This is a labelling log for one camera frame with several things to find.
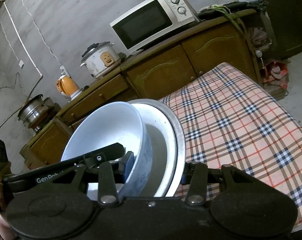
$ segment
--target power cord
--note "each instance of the power cord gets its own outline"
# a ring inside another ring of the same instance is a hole
[[[13,84],[12,86],[0,87],[0,89],[2,89],[2,88],[14,88],[15,85],[16,85],[16,81],[17,81],[17,76],[18,76],[18,75],[19,75],[19,80],[20,80],[20,83],[21,83],[21,76],[20,76],[20,73],[17,72],[17,73],[15,74],[15,81],[14,81],[14,84]]]

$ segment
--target microwave control panel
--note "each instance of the microwave control panel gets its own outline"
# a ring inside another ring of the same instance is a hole
[[[174,12],[179,22],[193,18],[190,8],[186,5],[184,0],[165,0],[165,2]]]

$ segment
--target electrical socket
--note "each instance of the electrical socket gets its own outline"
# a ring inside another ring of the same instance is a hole
[[[19,66],[20,66],[20,68],[23,68],[24,67],[24,62],[20,60]]]

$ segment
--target bed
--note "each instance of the bed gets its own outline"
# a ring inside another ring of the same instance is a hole
[[[186,161],[232,164],[290,196],[302,223],[302,127],[259,85],[222,63],[159,101],[178,116]],[[180,185],[176,195],[188,187]],[[219,193],[208,186],[207,198]]]

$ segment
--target metal basin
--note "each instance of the metal basin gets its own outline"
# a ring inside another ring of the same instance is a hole
[[[173,171],[173,177],[172,177],[171,181],[167,181],[169,183],[169,185],[168,185],[168,189],[164,196],[166,196],[166,197],[174,196],[174,194],[180,184],[180,181],[181,181],[182,173],[184,170],[185,159],[186,159],[186,141],[185,141],[182,125],[181,125],[179,119],[177,118],[177,116],[175,115],[175,113],[168,106],[166,106],[165,104],[163,104],[159,101],[156,101],[153,99],[137,99],[137,100],[129,101],[128,103],[130,103],[130,104],[147,104],[147,105],[153,106],[153,107],[157,108],[158,110],[160,110],[171,123],[171,126],[172,126],[174,134],[175,134],[176,147],[177,147],[176,165],[175,165],[175,169]]]
[[[150,177],[140,196],[164,197],[171,185],[176,168],[175,134],[168,118],[154,106],[132,104],[147,127],[153,156]]]
[[[23,124],[28,128],[36,126],[36,123],[40,122],[43,115],[49,110],[42,97],[42,94],[33,97],[17,115],[19,120],[22,120]]]

